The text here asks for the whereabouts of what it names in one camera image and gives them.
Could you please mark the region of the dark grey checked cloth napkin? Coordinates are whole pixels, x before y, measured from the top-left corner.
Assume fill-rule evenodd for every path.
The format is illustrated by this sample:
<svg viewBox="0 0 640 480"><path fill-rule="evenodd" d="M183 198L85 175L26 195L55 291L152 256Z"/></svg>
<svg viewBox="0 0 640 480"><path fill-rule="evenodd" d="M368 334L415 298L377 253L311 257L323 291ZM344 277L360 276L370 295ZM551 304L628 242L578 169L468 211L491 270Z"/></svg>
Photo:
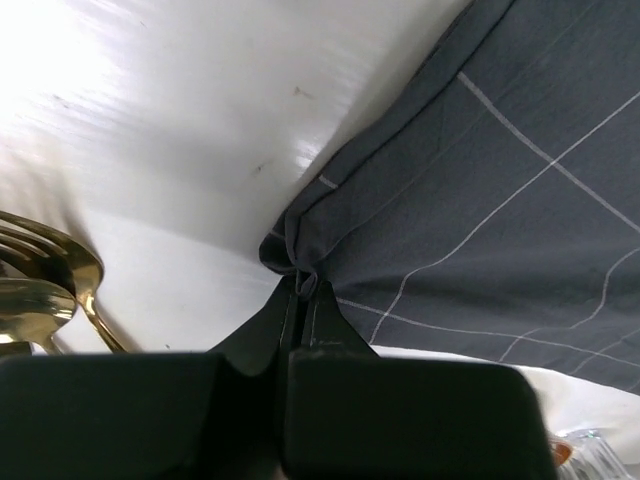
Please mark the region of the dark grey checked cloth napkin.
<svg viewBox="0 0 640 480"><path fill-rule="evenodd" d="M639 390L639 5L473 1L259 249L374 345Z"/></svg>

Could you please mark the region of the clear drinking glass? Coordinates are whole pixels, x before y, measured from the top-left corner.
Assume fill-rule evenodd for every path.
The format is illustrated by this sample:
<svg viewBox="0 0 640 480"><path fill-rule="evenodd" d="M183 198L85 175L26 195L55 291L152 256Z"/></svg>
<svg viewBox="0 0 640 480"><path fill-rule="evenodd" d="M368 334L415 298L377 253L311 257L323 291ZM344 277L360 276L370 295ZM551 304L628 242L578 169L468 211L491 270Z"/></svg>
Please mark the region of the clear drinking glass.
<svg viewBox="0 0 640 480"><path fill-rule="evenodd" d="M634 480L597 430L577 430L549 437L560 480Z"/></svg>

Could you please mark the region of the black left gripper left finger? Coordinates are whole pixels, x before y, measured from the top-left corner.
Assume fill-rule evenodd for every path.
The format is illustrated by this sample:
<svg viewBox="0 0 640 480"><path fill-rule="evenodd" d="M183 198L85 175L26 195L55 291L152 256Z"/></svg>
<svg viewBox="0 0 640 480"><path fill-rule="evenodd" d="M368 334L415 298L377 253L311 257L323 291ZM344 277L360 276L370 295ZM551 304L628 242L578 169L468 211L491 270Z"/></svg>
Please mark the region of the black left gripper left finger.
<svg viewBox="0 0 640 480"><path fill-rule="evenodd" d="M282 331L291 279L200 353L17 356L1 363L5 479L294 479Z"/></svg>

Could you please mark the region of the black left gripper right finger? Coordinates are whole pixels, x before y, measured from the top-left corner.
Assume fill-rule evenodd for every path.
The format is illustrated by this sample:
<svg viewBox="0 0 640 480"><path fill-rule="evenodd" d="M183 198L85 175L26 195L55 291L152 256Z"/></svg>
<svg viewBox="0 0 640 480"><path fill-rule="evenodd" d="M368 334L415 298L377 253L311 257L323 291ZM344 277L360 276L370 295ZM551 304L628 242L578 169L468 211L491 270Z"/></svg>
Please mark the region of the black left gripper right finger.
<svg viewBox="0 0 640 480"><path fill-rule="evenodd" d="M289 352L282 466L292 479L553 479L533 388L517 370L377 355L329 283Z"/></svg>

